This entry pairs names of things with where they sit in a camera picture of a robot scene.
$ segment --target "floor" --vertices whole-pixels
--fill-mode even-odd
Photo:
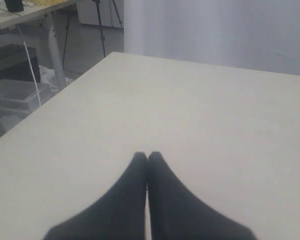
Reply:
[[[49,69],[53,68],[50,57],[46,29],[41,26],[42,19],[21,26],[21,31],[25,41],[29,46],[35,47],[38,61]],[[64,52],[67,14],[57,12],[54,15],[54,24],[58,39],[61,59]],[[120,28],[104,28],[106,54],[111,52],[124,51],[124,35]],[[22,43],[22,38],[15,29],[9,29],[4,34],[0,34],[0,46],[10,43]],[[104,58],[100,31],[97,26],[84,25],[79,23],[78,15],[70,15],[70,28],[64,61],[65,75],[73,80],[85,73]],[[19,116],[6,116],[0,111],[0,136],[20,122]]]

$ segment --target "white curtain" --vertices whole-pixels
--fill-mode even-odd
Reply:
[[[125,0],[124,51],[300,75],[300,0]]]

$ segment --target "white cable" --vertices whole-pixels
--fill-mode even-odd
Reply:
[[[37,84],[37,81],[36,81],[36,77],[35,77],[35,74],[34,74],[34,70],[32,69],[32,64],[31,64],[31,60],[30,60],[30,56],[29,56],[27,44],[26,44],[24,35],[23,35],[22,32],[21,32],[20,27],[19,27],[18,25],[16,25],[16,27],[18,28],[19,33],[20,33],[20,35],[21,35],[21,37],[22,37],[23,45],[24,45],[24,48],[25,48],[26,56],[28,57],[28,62],[29,62],[30,70],[31,70],[32,77],[33,77],[33,81],[34,81],[34,85],[35,85],[36,94],[37,94],[38,101],[39,101],[39,106],[41,107],[41,99],[40,99],[40,95],[39,95],[38,84]]]

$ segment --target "white table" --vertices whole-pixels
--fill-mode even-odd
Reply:
[[[0,240],[42,239],[153,150],[259,239],[300,240],[300,76],[122,53],[0,138]]]
[[[46,16],[47,41],[59,90],[64,89],[67,84],[60,59],[56,31],[51,12],[75,4],[77,1],[78,0],[67,0],[52,6],[25,6],[24,11],[16,13],[8,12],[5,6],[0,8],[0,29],[31,21],[40,16]]]

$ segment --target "tripod stand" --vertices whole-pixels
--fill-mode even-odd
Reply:
[[[106,40],[106,38],[104,36],[104,30],[103,30],[103,26],[102,26],[102,22],[101,22],[100,5],[99,5],[100,4],[100,0],[92,0],[92,1],[95,2],[95,5],[96,5],[96,12],[97,12],[97,15],[98,15],[98,20],[99,20],[100,38],[101,38],[101,41],[102,41],[103,56],[106,57],[106,48],[105,48],[105,40]],[[114,6],[114,9],[115,9],[116,16],[118,17],[121,29],[123,30],[124,29],[123,22],[121,21],[116,1],[112,0],[112,3],[113,3],[113,6]]]

